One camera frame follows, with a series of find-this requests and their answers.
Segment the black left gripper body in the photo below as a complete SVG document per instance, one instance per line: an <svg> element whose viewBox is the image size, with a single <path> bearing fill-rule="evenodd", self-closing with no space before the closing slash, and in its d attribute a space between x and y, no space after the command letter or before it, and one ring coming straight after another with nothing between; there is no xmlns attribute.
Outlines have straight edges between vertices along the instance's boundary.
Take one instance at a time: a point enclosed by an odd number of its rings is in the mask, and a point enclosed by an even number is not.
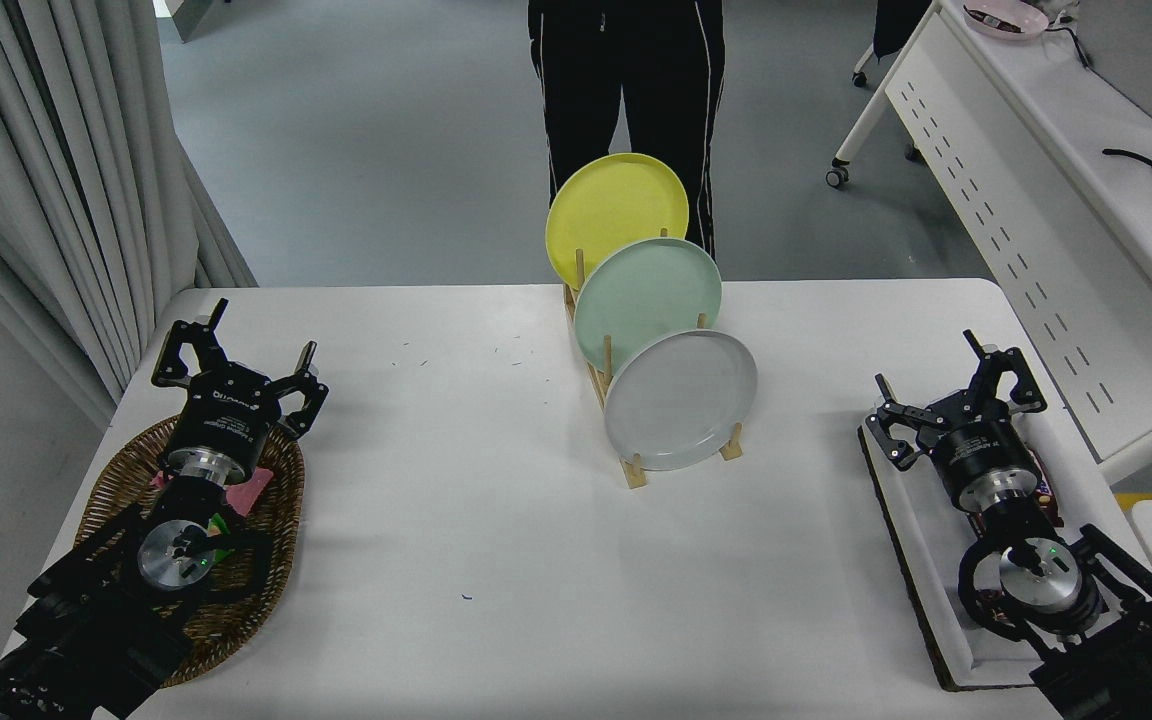
<svg viewBox="0 0 1152 720"><path fill-rule="evenodd" d="M187 454L227 457L238 469L253 469L282 418L268 377L242 365L225 365L189 379L187 400L169 438L169 465Z"/></svg>

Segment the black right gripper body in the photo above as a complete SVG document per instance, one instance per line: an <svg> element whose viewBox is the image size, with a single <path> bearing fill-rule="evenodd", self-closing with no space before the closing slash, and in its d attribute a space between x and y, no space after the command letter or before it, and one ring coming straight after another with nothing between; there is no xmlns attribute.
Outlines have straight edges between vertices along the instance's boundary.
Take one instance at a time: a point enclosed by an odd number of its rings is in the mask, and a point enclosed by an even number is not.
<svg viewBox="0 0 1152 720"><path fill-rule="evenodd" d="M1001 400L967 411L965 400L946 397L932 406L933 423L922 429L922 448L931 457L952 501L1002 501L1032 495L1032 455L1011 424Z"/></svg>

